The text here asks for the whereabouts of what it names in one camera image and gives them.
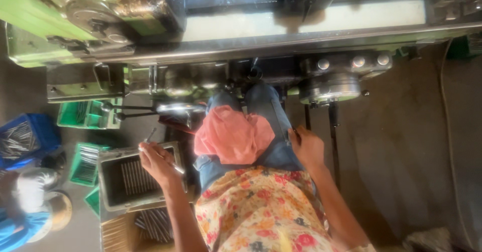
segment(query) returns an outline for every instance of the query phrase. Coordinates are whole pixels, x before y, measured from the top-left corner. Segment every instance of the blue crate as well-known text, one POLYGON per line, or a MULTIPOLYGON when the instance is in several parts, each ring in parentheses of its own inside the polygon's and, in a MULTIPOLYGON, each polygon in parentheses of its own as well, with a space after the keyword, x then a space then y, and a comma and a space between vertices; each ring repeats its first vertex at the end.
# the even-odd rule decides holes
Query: blue crate
POLYGON ((0 127, 0 134, 9 128, 20 125, 27 121, 39 143, 39 148, 24 154, 22 157, 10 160, 0 156, 0 168, 15 170, 23 167, 34 159, 42 159, 52 151, 60 147, 61 141, 55 126, 49 116, 40 113, 22 113, 16 119, 0 127))

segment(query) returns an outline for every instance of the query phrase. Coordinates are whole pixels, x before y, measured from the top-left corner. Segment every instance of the jeans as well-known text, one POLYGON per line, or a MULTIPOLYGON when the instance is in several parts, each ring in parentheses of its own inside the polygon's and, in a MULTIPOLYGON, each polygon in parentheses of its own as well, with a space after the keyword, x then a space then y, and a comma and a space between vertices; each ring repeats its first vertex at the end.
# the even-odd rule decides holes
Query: jeans
MULTIPOLYGON (((199 171, 202 193, 213 182, 232 170, 252 166, 264 166, 286 171, 304 170, 291 147, 288 137, 288 129, 291 128, 291 124, 281 107, 280 97, 276 90, 263 82, 258 83, 246 93, 244 101, 248 107, 248 113, 256 113, 268 120, 275 137, 265 152, 252 165, 223 165, 218 157, 199 156, 194 163, 194 167, 199 171)), ((222 105, 229 105, 233 110, 242 112, 241 105, 234 95, 220 92, 209 99, 206 114, 208 114, 210 108, 222 105)))

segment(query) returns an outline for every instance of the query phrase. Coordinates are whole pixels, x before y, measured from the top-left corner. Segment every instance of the metal tray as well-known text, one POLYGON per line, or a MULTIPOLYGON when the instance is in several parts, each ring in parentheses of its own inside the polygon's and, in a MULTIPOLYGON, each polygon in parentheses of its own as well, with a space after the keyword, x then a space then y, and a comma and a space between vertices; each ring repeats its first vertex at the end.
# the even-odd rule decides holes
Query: metal tray
MULTIPOLYGON (((160 143, 171 152, 174 162, 184 168, 177 141, 160 143)), ((115 212, 165 201, 159 185, 142 168, 136 147, 102 151, 99 153, 99 180, 105 209, 115 212)), ((187 191, 186 180, 183 189, 187 191)))

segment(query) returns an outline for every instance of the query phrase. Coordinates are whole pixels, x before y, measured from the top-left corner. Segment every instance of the floral top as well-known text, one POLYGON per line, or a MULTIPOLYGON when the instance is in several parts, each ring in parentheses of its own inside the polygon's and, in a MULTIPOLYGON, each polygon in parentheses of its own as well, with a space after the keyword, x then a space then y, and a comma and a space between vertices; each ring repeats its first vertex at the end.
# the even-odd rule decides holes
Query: floral top
POLYGON ((240 169, 201 195, 196 218, 212 251, 336 252, 313 192, 303 171, 240 169))

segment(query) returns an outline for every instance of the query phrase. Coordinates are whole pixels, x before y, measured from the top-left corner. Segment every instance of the person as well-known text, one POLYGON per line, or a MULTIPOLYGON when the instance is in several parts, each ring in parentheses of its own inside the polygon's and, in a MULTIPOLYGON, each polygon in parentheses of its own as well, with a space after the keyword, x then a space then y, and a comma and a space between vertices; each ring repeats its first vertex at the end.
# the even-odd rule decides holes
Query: person
POLYGON ((0 252, 24 245, 46 225, 50 213, 44 193, 57 180, 58 173, 47 168, 29 168, 20 175, 16 172, 3 175, 0 180, 3 205, 0 208, 0 252))
MULTIPOLYGON (((195 215, 181 176, 169 165, 173 157, 155 143, 139 144, 143 167, 164 192, 176 250, 374 251, 324 164, 323 141, 302 126, 291 128, 272 86, 254 85, 245 102, 248 113, 268 120, 275 138, 248 166, 199 156, 202 195, 195 215)), ((235 96, 220 92, 207 112, 221 105, 241 111, 235 96)))

